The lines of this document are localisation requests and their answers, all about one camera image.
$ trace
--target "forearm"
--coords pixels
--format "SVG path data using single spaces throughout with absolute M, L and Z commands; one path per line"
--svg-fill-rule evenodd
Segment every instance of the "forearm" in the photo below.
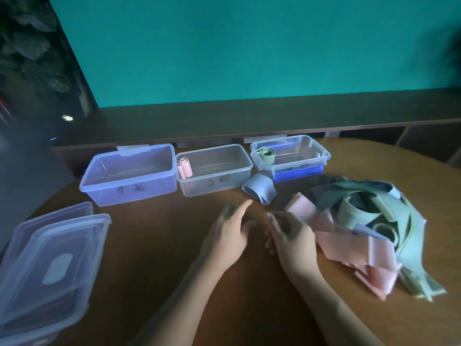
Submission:
M 221 274 L 206 261 L 195 261 L 173 294 L 135 337 L 132 345 L 190 346 Z
M 320 273 L 291 281 L 308 304 L 329 346 L 383 346 Z

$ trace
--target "teal wall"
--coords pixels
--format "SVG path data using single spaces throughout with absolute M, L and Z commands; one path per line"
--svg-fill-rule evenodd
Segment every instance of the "teal wall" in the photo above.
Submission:
M 51 0 L 100 107 L 444 87 L 461 0 Z

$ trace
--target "round table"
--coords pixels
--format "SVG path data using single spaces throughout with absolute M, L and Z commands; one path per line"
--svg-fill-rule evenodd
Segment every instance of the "round table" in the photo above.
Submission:
M 392 182 L 428 220 L 423 265 L 448 291 L 434 303 L 412 297 L 399 282 L 382 302 L 352 269 L 319 249 L 331 287 L 385 345 L 461 343 L 461 173 L 398 147 L 356 139 L 322 139 L 331 152 L 326 175 Z M 324 345 L 303 300 L 276 257 L 264 248 L 263 214 L 283 209 L 292 194 L 308 194 L 312 176 L 276 184 L 269 207 L 255 201 L 245 219 L 258 221 L 240 260 L 222 277 L 205 308 L 194 345 Z M 80 180 L 62 189 L 32 217 L 89 200 Z M 187 198 L 175 193 L 104 208 L 112 217 L 87 314 L 61 332 L 54 345 L 126 345 L 162 305 L 199 252 L 225 203 L 248 196 L 241 189 Z

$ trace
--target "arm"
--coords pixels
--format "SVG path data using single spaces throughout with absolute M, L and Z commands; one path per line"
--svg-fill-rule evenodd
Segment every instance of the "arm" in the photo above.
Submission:
M 267 219 L 266 248 L 272 255 L 278 254 L 285 273 L 314 314 L 328 346 L 382 346 L 322 277 L 312 229 L 290 212 L 274 212 Z
M 254 221 L 242 226 L 242 217 L 251 202 L 247 200 L 238 208 L 223 209 L 205 238 L 197 260 L 131 345 L 192 345 L 211 292 L 222 274 L 239 259 L 250 229 L 256 226 Z

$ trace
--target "plastic container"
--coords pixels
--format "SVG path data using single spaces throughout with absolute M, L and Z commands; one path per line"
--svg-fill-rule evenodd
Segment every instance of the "plastic container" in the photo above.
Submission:
M 273 165 L 263 162 L 258 155 L 257 150 L 262 147 L 275 150 Z M 331 154 L 308 135 L 254 142 L 250 148 L 251 159 L 253 159 L 258 173 L 269 177 L 274 182 L 323 173 L 323 167 L 331 158 Z
M 115 205 L 176 191 L 171 144 L 96 155 L 80 182 L 98 206 Z
M 0 285 L 0 345 L 46 345 L 84 316 L 110 223 L 92 215 L 32 234 Z
M 26 247 L 32 234 L 44 226 L 92 214 L 93 203 L 84 202 L 20 223 L 14 229 L 10 243 L 3 256 L 0 266 L 0 283 Z
M 194 150 L 176 155 L 176 163 L 188 158 L 192 177 L 176 180 L 186 197 L 241 187 L 251 177 L 253 163 L 239 144 Z

